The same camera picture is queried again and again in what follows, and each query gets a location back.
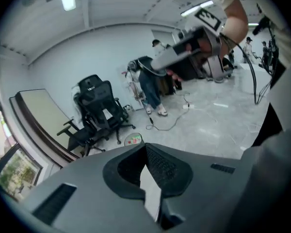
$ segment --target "black office chair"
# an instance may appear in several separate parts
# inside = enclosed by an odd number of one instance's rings
[[[112,87],[109,81],[103,81],[94,88],[89,88],[79,95],[79,105],[83,107],[93,118],[96,126],[102,129],[108,129],[110,132],[116,131],[117,143],[119,140],[119,129],[136,127],[132,124],[123,125],[128,122],[128,114],[121,106],[119,99],[113,97]],[[112,115],[107,119],[104,110],[108,110]]]
[[[92,127],[89,127],[88,125],[86,125],[86,123],[85,124],[83,123],[84,128],[79,130],[72,123],[72,121],[73,121],[73,119],[64,123],[64,126],[67,124],[70,124],[70,125],[57,133],[57,136],[60,136],[62,133],[65,133],[70,137],[69,142],[68,142],[68,147],[67,147],[68,151],[72,151],[75,148],[77,148],[78,146],[82,146],[84,148],[84,150],[82,151],[83,153],[81,153],[82,156],[88,156],[89,151],[91,149],[96,149],[96,150],[99,150],[101,152],[105,152],[105,150],[102,150],[100,148],[95,147],[94,144],[96,144],[102,138],[107,138],[107,136],[109,134],[109,132],[107,130],[101,129],[98,131],[96,129],[96,131],[95,131],[95,130],[93,130]],[[70,132],[69,129],[71,127],[74,128],[77,132],[75,132],[75,133]]]
[[[101,78],[96,74],[88,76],[79,82],[80,91],[83,92],[89,88],[93,88],[101,82]]]

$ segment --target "handheld device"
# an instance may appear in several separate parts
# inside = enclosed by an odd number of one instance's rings
[[[207,52],[211,56],[220,54],[221,40],[219,31],[221,30],[221,21],[213,14],[200,8],[194,14],[188,16],[186,23],[187,33],[183,39],[174,46],[166,49],[161,56],[151,62],[154,70],[170,69],[184,80],[191,80],[198,77],[197,69],[202,66],[194,65],[192,58],[198,60],[204,58],[198,39],[208,40],[211,46],[211,52]],[[191,45],[191,51],[186,50],[186,46]],[[216,65],[218,70],[208,72],[214,79],[224,76],[222,65]]]

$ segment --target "ceiling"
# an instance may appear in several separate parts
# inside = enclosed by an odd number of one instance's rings
[[[183,28],[180,13],[208,0],[76,0],[65,11],[61,0],[15,0],[0,23],[0,53],[30,64],[56,44],[101,27],[145,23]],[[258,22],[253,0],[241,0],[249,22]],[[225,20],[220,6],[207,9]]]

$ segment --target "chair backrest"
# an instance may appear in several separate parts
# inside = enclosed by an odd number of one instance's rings
[[[79,103],[93,117],[95,124],[100,128],[111,127],[104,110],[107,110],[118,122],[123,117],[121,108],[114,100],[109,81],[102,81],[94,88],[81,92]]]
[[[88,76],[79,82],[80,91],[83,92],[83,91],[87,90],[88,88],[95,87],[96,85],[98,85],[101,82],[102,82],[102,80],[96,74]]]

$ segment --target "floor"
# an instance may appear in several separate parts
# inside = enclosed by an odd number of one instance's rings
[[[97,147],[112,150],[123,146],[126,136],[139,132],[145,142],[158,143],[178,150],[198,154],[240,159],[243,151],[250,147],[257,137],[268,108],[267,98],[259,105],[254,104],[253,94],[241,91],[244,80],[243,69],[236,69],[231,78],[223,83],[194,80],[183,82],[183,90],[177,95],[162,98],[168,117],[151,117],[159,129],[146,129],[150,125],[144,110],[131,112],[130,123],[136,129],[120,130],[121,145],[117,144],[115,133],[109,141],[102,141]],[[183,108],[185,99],[190,109]],[[90,154],[99,153],[91,150]],[[141,188],[146,192],[145,208],[156,219],[161,190],[145,167],[141,174]]]

